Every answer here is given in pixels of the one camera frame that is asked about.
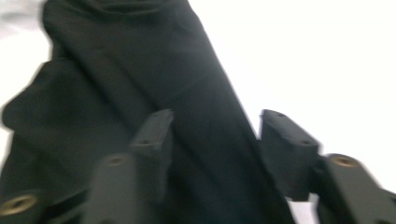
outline white surface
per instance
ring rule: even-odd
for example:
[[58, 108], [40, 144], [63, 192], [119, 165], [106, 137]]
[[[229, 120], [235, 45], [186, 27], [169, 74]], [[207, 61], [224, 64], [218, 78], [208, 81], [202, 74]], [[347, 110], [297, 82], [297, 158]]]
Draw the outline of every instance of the white surface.
[[[362, 161], [382, 187], [396, 191], [394, 1], [190, 2], [256, 132], [262, 109], [285, 113], [323, 144], [323, 153]], [[49, 45], [21, 23], [0, 21], [0, 37], [3, 105], [47, 60]], [[0, 146], [5, 153], [4, 128]], [[310, 206], [293, 209], [299, 223], [315, 223]]]

